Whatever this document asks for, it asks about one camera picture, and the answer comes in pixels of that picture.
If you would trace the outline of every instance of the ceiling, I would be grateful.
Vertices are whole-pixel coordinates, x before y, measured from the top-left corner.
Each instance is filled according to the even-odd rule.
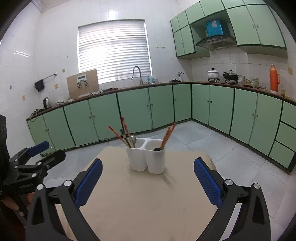
[[[60,5],[64,2],[67,2],[69,0],[32,0],[34,5],[42,12],[44,13],[48,9],[51,9],[57,5]]]

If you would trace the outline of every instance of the blue box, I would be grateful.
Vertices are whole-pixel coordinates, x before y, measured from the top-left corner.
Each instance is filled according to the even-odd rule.
[[[209,21],[205,24],[208,36],[224,34],[221,22],[219,19]]]

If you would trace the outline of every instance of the metal bolt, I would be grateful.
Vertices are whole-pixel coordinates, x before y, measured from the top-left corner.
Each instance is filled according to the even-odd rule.
[[[64,186],[68,187],[72,184],[72,181],[71,180],[67,180],[64,182]]]
[[[260,188],[260,185],[259,185],[258,183],[254,183],[253,186],[254,186],[254,188],[256,188],[256,189],[259,189],[259,188]]]
[[[233,184],[233,181],[231,181],[230,179],[227,179],[225,183],[226,185],[231,186]]]
[[[43,187],[44,187],[43,184],[39,184],[39,185],[37,186],[37,189],[38,189],[38,190],[42,190]]]

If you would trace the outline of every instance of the range hood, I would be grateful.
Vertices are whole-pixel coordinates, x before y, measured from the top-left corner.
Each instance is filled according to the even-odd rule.
[[[233,36],[227,35],[227,34],[221,34],[221,35],[206,37],[205,39],[202,39],[201,41],[199,41],[195,46],[204,47],[204,48],[207,48],[208,50],[214,50],[217,48],[231,47],[236,45],[237,45],[237,41]]]

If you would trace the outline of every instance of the white utensil holder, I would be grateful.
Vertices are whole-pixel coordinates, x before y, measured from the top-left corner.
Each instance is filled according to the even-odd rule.
[[[153,174],[161,174],[165,169],[165,148],[160,151],[154,151],[159,148],[162,140],[147,139],[145,142],[145,155],[148,171]]]
[[[130,165],[133,170],[144,171],[147,168],[144,145],[147,142],[146,138],[137,138],[135,144],[136,148],[129,148],[125,146]]]

